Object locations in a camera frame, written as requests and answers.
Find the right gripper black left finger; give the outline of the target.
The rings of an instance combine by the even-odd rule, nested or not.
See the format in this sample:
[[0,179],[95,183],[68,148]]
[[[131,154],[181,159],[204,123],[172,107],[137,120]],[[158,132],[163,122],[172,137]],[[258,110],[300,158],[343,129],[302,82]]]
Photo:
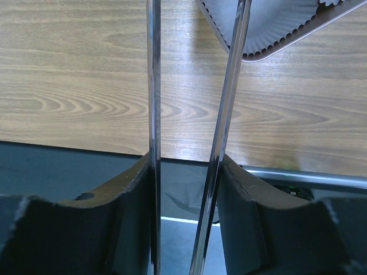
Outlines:
[[149,189],[145,155],[79,199],[1,196],[1,273],[146,274]]

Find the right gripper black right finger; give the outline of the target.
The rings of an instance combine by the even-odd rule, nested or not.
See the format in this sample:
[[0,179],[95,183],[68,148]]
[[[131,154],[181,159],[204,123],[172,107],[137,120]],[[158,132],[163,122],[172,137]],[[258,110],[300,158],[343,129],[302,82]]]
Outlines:
[[366,199],[307,201],[224,158],[217,196],[228,274],[365,274]]

